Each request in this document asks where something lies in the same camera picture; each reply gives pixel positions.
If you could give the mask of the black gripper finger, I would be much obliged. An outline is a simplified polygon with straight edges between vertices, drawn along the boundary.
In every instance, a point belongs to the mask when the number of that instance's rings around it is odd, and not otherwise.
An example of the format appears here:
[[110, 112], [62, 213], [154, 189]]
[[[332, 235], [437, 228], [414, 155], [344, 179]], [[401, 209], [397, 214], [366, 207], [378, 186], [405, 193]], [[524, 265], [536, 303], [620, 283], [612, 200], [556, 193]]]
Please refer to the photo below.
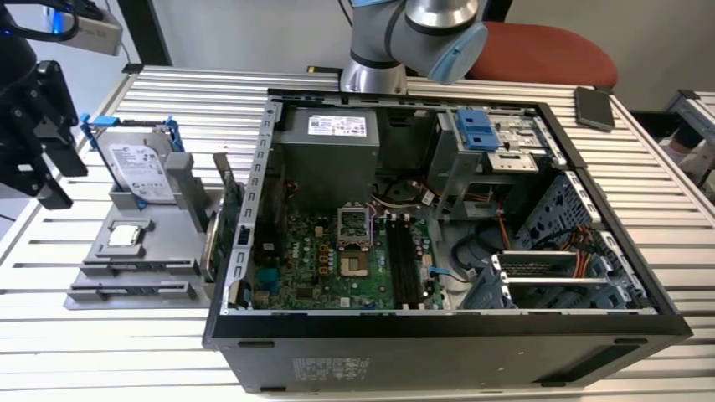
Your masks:
[[41, 119], [35, 96], [1, 104], [1, 184], [34, 198], [46, 209], [67, 209], [71, 200], [51, 174], [58, 168], [35, 137]]
[[35, 72], [37, 96], [33, 100], [41, 115], [35, 137], [61, 174], [83, 177], [86, 168], [75, 152], [71, 134], [78, 118], [62, 70], [55, 61], [46, 60], [37, 64]]

